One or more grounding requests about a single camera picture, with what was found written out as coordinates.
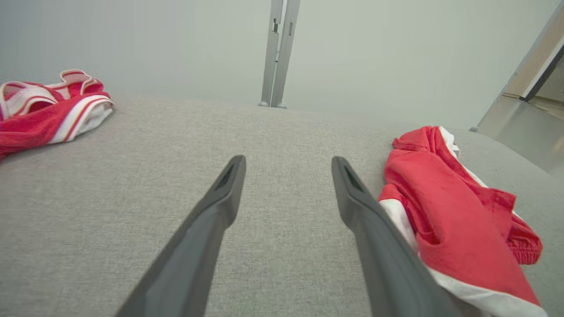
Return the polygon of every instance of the folded clothing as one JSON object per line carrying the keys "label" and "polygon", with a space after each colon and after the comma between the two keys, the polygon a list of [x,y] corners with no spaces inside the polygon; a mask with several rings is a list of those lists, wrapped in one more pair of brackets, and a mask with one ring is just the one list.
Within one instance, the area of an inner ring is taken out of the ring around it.
{"label": "folded clothing", "polygon": [[113,111],[104,85],[71,69],[62,82],[10,81],[0,86],[0,159],[51,143],[72,141],[99,126]]}
{"label": "folded clothing", "polygon": [[547,316],[519,267],[535,263],[543,245],[513,211],[515,196],[465,168],[442,127],[393,146],[379,202],[437,283],[484,315]]}

